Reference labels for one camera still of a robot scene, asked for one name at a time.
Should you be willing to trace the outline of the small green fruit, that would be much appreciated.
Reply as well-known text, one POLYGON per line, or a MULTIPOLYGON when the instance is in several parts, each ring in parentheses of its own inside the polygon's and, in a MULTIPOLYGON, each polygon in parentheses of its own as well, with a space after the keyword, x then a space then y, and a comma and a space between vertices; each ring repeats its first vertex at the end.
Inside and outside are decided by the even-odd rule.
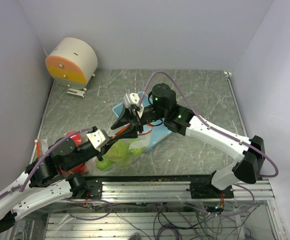
POLYGON ((96 161, 97 169, 103 172, 109 171, 113 167, 113 165, 114 165, 114 162, 110 160, 96 161))

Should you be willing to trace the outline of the green cabbage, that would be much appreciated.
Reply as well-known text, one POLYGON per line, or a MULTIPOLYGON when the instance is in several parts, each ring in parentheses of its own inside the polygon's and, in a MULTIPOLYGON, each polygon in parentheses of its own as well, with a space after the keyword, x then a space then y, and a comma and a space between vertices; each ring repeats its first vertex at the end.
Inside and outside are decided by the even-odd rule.
POLYGON ((108 152, 103 156, 105 160, 121 163, 128 157, 129 144, 124 140, 119 140, 112 145, 108 152))
POLYGON ((145 140, 134 140, 129 145, 128 152, 131 155, 139 156, 141 155, 148 147, 148 142, 145 140))

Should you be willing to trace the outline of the dark red apple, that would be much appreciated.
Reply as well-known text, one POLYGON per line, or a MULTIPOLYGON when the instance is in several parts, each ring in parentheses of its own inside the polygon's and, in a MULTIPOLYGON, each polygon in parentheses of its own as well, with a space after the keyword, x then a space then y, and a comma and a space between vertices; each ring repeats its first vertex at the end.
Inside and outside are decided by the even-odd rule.
MULTIPOLYGON (((69 136, 69 135, 73 134, 74 132, 75 131, 68 132, 68 133, 65 134, 65 136, 69 136)), ((74 140, 76 146, 79 146, 80 144, 83 143, 83 138, 82 138, 80 133, 72 135, 71 139, 74 140)))

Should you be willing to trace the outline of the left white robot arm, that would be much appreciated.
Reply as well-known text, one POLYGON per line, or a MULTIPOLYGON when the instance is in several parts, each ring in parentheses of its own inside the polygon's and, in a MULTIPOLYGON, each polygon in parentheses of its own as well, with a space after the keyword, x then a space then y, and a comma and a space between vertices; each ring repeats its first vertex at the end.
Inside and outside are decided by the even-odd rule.
POLYGON ((24 172, 0 192, 0 233, 16 221, 44 206, 62 199, 80 199, 94 186, 81 173, 63 175, 90 159, 103 155, 120 139, 135 139, 130 126, 109 137, 95 126, 58 139, 47 152, 28 165, 24 172))

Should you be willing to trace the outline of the red orange bell pepper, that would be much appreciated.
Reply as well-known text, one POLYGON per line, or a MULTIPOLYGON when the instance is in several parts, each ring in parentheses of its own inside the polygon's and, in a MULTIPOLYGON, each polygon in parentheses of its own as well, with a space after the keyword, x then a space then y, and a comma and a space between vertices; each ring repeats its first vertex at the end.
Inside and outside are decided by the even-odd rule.
POLYGON ((80 164, 77 167, 74 167, 70 170, 70 173, 84 173, 86 171, 86 165, 80 164))

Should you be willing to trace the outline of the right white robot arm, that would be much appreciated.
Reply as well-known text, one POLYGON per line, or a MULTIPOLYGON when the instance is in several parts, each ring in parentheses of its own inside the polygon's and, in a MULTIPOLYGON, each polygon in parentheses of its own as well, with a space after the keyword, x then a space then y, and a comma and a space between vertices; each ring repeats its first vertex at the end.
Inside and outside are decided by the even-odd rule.
POLYGON ((137 106, 138 94, 126 95, 124 109, 111 128, 130 124, 126 133, 120 135, 134 138, 136 131, 141 131, 144 125, 163 120, 164 126, 173 133, 199 139, 225 152, 234 162, 211 174, 210 182, 205 186, 205 192, 211 198, 218 197, 224 189, 239 181, 256 183, 264 162, 261 137, 236 135, 196 116, 192 110, 177 103, 175 91, 165 83, 156 84, 151 95, 152 104, 146 107, 137 106))

